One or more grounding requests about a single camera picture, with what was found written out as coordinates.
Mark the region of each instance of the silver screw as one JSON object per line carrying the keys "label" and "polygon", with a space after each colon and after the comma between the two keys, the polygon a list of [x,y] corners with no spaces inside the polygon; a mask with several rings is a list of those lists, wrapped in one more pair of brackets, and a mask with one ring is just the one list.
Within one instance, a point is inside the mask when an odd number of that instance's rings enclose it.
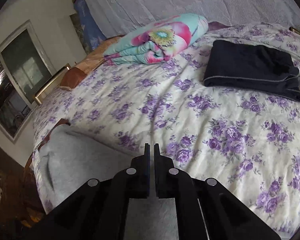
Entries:
{"label": "silver screw", "polygon": [[129,175],[133,175],[136,172],[137,172],[137,170],[135,168],[129,168],[129,169],[127,169],[127,174],[129,174]]}
{"label": "silver screw", "polygon": [[210,186],[215,186],[215,185],[217,185],[217,181],[213,178],[210,178],[207,180],[207,184]]}
{"label": "silver screw", "polygon": [[94,186],[98,185],[98,180],[96,180],[96,179],[89,179],[88,185],[90,187],[94,187]]}
{"label": "silver screw", "polygon": [[171,169],[169,170],[169,173],[172,174],[172,175],[177,175],[177,174],[179,173],[179,170],[176,169],[176,168],[171,168]]}

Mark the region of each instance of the gray cloth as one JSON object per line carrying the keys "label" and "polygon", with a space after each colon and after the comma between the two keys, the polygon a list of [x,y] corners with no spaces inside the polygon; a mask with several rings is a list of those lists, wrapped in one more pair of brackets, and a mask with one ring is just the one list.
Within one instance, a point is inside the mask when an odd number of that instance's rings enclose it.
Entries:
{"label": "gray cloth", "polygon": [[[130,167],[133,157],[68,125],[56,127],[39,154],[43,183],[54,207],[91,178],[100,181],[113,178],[117,172]],[[174,199],[159,200],[155,196],[153,160],[151,163],[150,197],[130,199],[124,239],[177,240]]]}
{"label": "gray cloth", "polygon": [[224,25],[278,23],[300,30],[294,0],[86,0],[90,13],[109,38],[181,13],[195,13]]}

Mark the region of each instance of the window pane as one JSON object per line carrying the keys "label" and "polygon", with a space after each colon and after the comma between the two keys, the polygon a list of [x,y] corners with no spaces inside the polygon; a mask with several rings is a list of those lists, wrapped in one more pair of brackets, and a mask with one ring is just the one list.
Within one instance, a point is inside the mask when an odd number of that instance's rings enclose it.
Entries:
{"label": "window pane", "polygon": [[11,75],[32,103],[34,94],[48,81],[51,74],[35,49],[28,31],[23,31],[1,54]]}
{"label": "window pane", "polygon": [[0,62],[0,123],[14,137],[30,108],[17,93]]}

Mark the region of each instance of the white window frame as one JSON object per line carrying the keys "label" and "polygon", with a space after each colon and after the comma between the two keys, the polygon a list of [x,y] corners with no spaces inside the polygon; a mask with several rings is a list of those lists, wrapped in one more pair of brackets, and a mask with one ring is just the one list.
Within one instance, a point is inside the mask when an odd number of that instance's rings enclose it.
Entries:
{"label": "white window frame", "polygon": [[[15,79],[13,78],[13,76],[11,75],[9,69],[7,68],[7,65],[4,62],[4,59],[2,57],[1,52],[17,37],[19,36],[23,31],[27,30],[30,38],[32,40],[32,43],[34,45],[34,47],[36,48],[42,62],[45,64],[45,66],[47,67],[49,73],[51,74],[51,76],[53,76],[56,73],[55,68],[53,67],[50,59],[48,58],[48,56],[46,55],[37,35],[34,32],[34,29],[32,27],[32,24],[30,22],[30,20],[27,20],[25,23],[23,23],[21,26],[19,26],[13,33],[11,33],[1,44],[0,44],[0,61],[2,63],[2,66],[4,68],[5,73],[7,74],[8,78],[10,79],[11,84],[13,85],[13,87],[16,89],[17,93],[21,96],[21,98],[24,100],[24,102],[28,105],[28,107],[33,110],[36,106],[37,103],[36,101],[33,101],[33,103],[30,103],[30,101],[26,98],[26,96],[24,95],[23,91],[21,90],[21,88],[18,86],[17,82],[15,81]],[[28,116],[25,118],[25,120],[23,121],[22,125],[19,127],[18,131],[16,132],[16,134],[14,136],[12,136],[1,124],[0,122],[0,130],[8,137],[8,139],[12,142],[15,143],[15,141],[18,139],[18,136],[20,135],[21,130],[23,129],[23,127],[26,125],[26,123],[28,123],[28,120],[30,119],[30,116],[32,114],[33,111],[31,111],[31,113],[28,114]]]}

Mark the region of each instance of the turquoise blanket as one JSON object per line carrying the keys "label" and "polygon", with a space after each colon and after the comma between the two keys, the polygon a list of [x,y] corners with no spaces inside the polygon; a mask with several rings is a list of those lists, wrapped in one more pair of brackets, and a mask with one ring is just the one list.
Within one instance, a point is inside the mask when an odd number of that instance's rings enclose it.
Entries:
{"label": "turquoise blanket", "polygon": [[207,20],[197,14],[181,14],[153,22],[112,44],[103,53],[105,64],[154,64],[167,61],[207,31]]}

